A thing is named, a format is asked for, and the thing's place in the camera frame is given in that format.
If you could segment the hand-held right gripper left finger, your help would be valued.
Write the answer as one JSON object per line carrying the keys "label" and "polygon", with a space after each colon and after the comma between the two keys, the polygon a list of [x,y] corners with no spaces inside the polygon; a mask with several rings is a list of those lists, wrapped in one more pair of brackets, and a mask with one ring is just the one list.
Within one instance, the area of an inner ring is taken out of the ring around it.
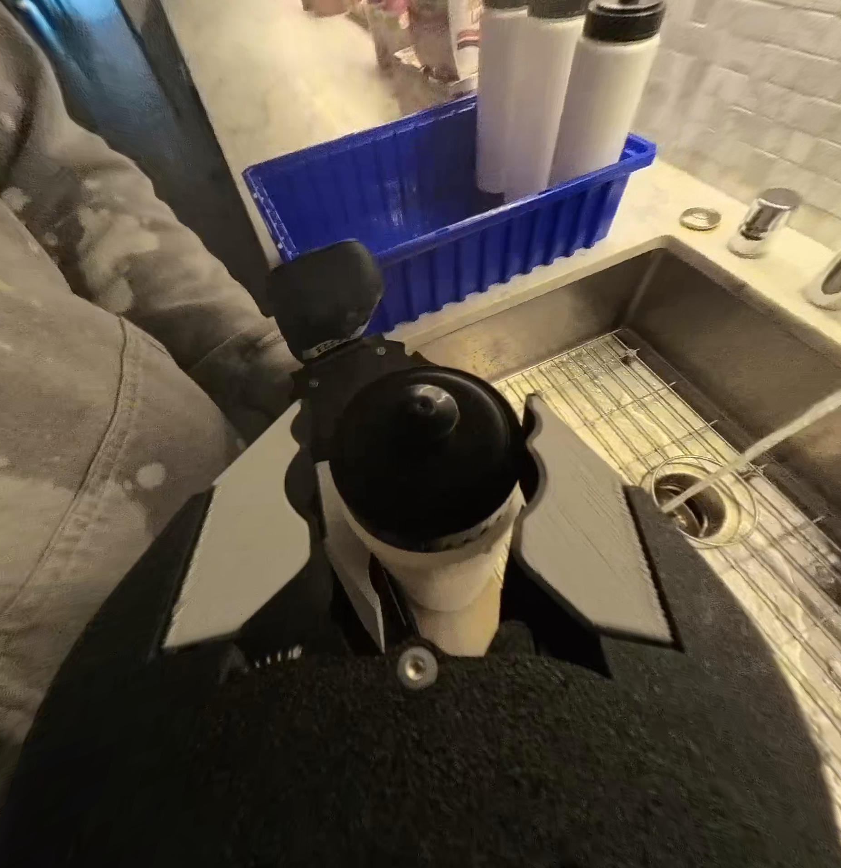
{"label": "hand-held right gripper left finger", "polygon": [[209,492],[162,647],[310,647],[321,629],[315,465],[296,400]]}

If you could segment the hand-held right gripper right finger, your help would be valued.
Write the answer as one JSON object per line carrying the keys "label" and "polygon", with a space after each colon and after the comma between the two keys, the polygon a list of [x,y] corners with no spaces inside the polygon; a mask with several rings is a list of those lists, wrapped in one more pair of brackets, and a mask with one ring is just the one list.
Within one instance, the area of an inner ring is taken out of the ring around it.
{"label": "hand-held right gripper right finger", "polygon": [[596,634],[675,644],[621,477],[542,396],[524,421],[538,486],[514,525],[518,563]]}

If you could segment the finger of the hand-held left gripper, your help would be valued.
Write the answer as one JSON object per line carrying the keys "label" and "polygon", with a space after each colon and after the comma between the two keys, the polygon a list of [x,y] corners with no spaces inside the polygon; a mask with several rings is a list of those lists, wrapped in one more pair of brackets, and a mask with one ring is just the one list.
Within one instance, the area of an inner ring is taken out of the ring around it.
{"label": "finger of the hand-held left gripper", "polygon": [[370,579],[371,553],[348,521],[329,463],[318,462],[316,472],[328,559],[361,625],[376,649],[383,653],[386,650],[383,610]]}

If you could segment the white plastic bottle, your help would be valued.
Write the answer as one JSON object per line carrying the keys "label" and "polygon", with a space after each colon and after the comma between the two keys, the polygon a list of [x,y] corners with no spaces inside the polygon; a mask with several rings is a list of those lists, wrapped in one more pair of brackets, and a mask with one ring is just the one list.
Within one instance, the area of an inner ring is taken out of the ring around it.
{"label": "white plastic bottle", "polygon": [[413,624],[410,634],[451,656],[484,655],[500,623],[513,525],[524,506],[520,486],[468,536],[433,552],[396,548],[377,540],[342,503],[350,525],[371,553],[369,573],[382,604],[386,650],[402,641],[387,637],[385,605],[394,601],[397,612],[406,611],[405,620]]}

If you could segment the black bottle cap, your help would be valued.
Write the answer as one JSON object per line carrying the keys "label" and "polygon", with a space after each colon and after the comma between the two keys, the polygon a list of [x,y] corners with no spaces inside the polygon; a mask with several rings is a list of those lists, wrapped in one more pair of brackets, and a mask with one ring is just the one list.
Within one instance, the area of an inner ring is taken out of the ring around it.
{"label": "black bottle cap", "polygon": [[498,514],[524,465],[520,419],[483,379],[419,365],[364,385],[335,421],[329,467],[355,521],[433,551]]}

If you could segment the sink drain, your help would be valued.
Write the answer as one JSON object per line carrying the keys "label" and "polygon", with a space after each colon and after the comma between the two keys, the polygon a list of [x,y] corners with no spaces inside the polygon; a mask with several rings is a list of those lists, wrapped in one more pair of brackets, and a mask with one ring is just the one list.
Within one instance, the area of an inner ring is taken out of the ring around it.
{"label": "sink drain", "polygon": [[[691,472],[664,472],[649,483],[649,491],[662,507],[697,482],[698,477]],[[676,506],[669,517],[685,536],[710,540],[719,537],[728,523],[728,502],[717,490],[708,488]]]}

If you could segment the blue plastic bin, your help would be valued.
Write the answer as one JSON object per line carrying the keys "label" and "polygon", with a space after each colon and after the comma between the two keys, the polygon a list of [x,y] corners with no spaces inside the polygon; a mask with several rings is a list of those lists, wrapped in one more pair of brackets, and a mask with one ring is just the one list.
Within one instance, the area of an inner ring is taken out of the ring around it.
{"label": "blue plastic bin", "polygon": [[369,329],[391,331],[602,241],[632,175],[656,145],[630,134],[618,161],[505,204],[475,184],[477,98],[245,168],[282,262],[341,241],[376,258],[383,301]]}

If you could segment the stainless steel sink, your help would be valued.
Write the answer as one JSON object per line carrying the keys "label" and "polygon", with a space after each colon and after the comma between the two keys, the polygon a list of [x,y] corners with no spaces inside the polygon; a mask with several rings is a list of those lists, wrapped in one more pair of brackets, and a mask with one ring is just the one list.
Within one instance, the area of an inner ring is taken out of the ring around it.
{"label": "stainless steel sink", "polygon": [[[567,277],[534,298],[484,312],[468,308],[464,302],[432,324],[417,323],[416,334],[403,340],[435,363],[496,385],[622,332],[622,341],[649,354],[648,364],[661,363],[685,386],[700,415],[717,418],[737,453],[715,472],[841,388],[840,341],[673,241],[595,274]],[[829,520],[825,533],[841,547],[841,407],[740,469],[761,459],[796,505]]]}

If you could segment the white bottle with black cap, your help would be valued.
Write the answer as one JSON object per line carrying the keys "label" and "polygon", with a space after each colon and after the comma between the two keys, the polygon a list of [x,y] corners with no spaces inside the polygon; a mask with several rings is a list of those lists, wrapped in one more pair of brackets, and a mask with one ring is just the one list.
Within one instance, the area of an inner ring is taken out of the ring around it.
{"label": "white bottle with black cap", "polygon": [[475,177],[483,193],[504,191],[516,55],[526,15],[527,2],[490,1],[481,6]]}
{"label": "white bottle with black cap", "polygon": [[560,117],[548,186],[615,164],[660,44],[665,1],[589,2]]}
{"label": "white bottle with black cap", "polygon": [[517,201],[548,187],[572,61],[586,2],[532,1],[514,59],[504,196]]}

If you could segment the stack of printed cartons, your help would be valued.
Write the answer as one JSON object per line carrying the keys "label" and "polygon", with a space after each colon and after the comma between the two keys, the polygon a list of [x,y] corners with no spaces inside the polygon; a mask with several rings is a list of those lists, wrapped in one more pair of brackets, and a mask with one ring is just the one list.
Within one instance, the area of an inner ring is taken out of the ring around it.
{"label": "stack of printed cartons", "polygon": [[411,67],[453,93],[478,86],[480,1],[302,1],[318,17],[352,16],[383,71]]}

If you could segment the stainless steel faucet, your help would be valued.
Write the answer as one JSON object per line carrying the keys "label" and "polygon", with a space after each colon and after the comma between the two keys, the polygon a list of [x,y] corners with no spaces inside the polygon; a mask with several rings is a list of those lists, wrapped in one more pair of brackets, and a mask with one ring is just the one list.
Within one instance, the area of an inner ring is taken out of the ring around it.
{"label": "stainless steel faucet", "polygon": [[803,297],[813,307],[828,311],[841,310],[841,249],[824,270],[806,285]]}

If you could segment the chrome cylinder fixture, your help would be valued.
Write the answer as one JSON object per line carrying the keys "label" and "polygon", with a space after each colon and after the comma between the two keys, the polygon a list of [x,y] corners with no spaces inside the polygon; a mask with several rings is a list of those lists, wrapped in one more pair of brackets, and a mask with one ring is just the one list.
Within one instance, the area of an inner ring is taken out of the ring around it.
{"label": "chrome cylinder fixture", "polygon": [[764,189],[730,236],[727,249],[743,259],[766,257],[801,203],[802,196],[793,189]]}

